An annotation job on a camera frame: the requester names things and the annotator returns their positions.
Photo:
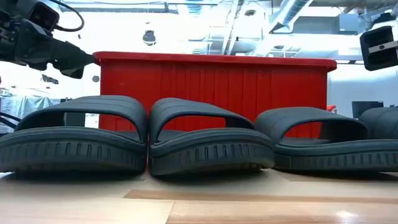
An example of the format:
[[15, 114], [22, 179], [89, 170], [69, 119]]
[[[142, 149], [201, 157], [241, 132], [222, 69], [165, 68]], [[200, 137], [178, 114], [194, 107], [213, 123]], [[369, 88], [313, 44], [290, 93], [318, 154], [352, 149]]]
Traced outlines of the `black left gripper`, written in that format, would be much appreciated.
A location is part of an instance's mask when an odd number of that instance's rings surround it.
[[62, 75], [82, 79], [85, 66], [95, 58], [70, 42], [53, 39], [27, 19], [1, 19], [1, 61], [35, 70], [46, 70], [51, 63]]

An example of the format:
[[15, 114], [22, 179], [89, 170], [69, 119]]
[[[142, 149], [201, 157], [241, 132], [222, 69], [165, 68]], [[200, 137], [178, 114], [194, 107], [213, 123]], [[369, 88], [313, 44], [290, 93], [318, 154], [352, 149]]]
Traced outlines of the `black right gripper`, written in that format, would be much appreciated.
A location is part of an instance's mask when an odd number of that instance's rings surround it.
[[397, 41], [392, 26], [364, 32], [360, 39], [364, 67], [368, 71], [397, 66]]

